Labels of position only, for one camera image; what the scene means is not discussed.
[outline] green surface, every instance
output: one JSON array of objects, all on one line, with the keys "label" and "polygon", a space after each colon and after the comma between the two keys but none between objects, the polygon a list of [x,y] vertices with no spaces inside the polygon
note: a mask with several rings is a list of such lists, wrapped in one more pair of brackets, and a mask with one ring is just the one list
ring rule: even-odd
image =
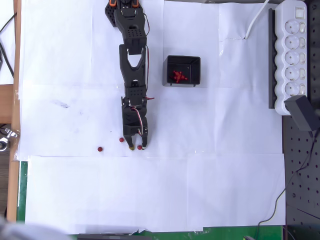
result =
[{"label": "green surface", "polygon": [[[24,222],[26,219],[26,196],[28,182],[28,163],[20,162],[19,206],[16,219]],[[203,231],[191,232],[159,232],[143,231],[135,235],[152,237],[152,240],[242,240],[243,236],[254,237],[256,226],[246,227],[205,227]],[[257,240],[282,240],[282,226],[261,226]]]}]

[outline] pegboard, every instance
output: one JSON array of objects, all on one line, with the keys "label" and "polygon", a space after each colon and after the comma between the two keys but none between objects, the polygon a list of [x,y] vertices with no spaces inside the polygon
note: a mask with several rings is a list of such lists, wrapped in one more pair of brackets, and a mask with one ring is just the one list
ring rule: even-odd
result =
[{"label": "pegboard", "polygon": [[[308,7],[308,98],[320,109],[320,0],[306,1]],[[283,152],[288,183],[311,150],[313,139],[299,131],[291,116],[284,116]],[[315,140],[308,167],[299,171],[286,189],[286,222],[320,233],[320,134]]]}]

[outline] gray floor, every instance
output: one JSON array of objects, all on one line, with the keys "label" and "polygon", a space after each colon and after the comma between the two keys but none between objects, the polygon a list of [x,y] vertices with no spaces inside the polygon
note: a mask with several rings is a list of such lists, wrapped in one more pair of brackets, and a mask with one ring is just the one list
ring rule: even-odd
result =
[{"label": "gray floor", "polygon": [[9,176],[9,152],[0,152],[0,216],[7,207]]}]

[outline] power strip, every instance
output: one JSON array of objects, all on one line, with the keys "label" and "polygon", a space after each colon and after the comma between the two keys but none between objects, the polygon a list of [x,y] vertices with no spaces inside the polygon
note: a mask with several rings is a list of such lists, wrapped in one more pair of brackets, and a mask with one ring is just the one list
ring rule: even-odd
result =
[{"label": "power strip", "polygon": [[285,0],[275,9],[275,80],[277,96],[274,108],[280,115],[290,115],[285,100],[307,96],[307,6],[300,0]]}]

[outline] metal clamp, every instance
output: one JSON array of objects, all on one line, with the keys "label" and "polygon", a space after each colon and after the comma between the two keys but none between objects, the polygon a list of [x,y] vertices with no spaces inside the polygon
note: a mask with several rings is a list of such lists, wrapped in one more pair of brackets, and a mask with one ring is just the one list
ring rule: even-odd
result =
[{"label": "metal clamp", "polygon": [[8,141],[10,138],[18,137],[18,134],[9,128],[6,128],[5,132],[7,133],[7,136],[0,139],[0,152],[4,152],[8,148]]}]

